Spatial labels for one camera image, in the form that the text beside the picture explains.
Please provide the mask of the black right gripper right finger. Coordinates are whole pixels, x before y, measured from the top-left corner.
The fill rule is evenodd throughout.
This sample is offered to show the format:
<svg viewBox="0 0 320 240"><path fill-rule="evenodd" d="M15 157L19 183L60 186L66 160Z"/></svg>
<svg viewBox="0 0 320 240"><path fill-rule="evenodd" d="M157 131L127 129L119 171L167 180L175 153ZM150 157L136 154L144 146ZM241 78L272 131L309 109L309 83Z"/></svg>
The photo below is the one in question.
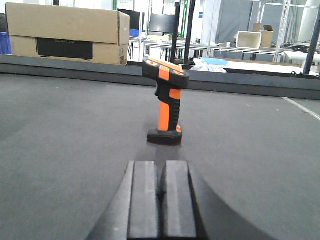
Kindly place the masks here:
<svg viewBox="0 0 320 240"><path fill-rule="evenodd" d="M164 240L271 240L224 202L186 161L168 160L162 172Z"/></svg>

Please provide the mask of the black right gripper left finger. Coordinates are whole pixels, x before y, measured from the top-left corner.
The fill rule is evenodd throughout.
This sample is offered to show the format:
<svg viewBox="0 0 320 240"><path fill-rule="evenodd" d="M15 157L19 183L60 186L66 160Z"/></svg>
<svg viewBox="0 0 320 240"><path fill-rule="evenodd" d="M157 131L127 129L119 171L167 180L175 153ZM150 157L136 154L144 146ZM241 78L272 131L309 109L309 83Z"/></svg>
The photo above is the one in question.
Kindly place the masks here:
<svg viewBox="0 0 320 240"><path fill-rule="evenodd" d="M88 240L160 237L157 171L153 161L130 161L122 181Z"/></svg>

